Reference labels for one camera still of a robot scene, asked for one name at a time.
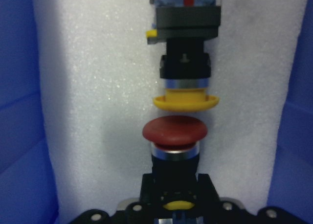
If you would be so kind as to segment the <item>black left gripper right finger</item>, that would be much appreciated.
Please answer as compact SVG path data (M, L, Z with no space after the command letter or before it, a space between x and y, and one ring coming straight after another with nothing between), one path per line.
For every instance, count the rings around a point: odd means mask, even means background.
M195 180L197 217L194 224L234 224L235 210L224 209L220 197L208 174L193 175Z

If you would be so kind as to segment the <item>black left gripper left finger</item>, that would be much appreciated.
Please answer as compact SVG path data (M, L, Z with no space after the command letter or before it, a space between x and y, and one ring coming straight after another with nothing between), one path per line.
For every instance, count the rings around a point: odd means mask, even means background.
M139 200L129 204L126 208L127 224L154 223L154 178L152 174L142 176Z

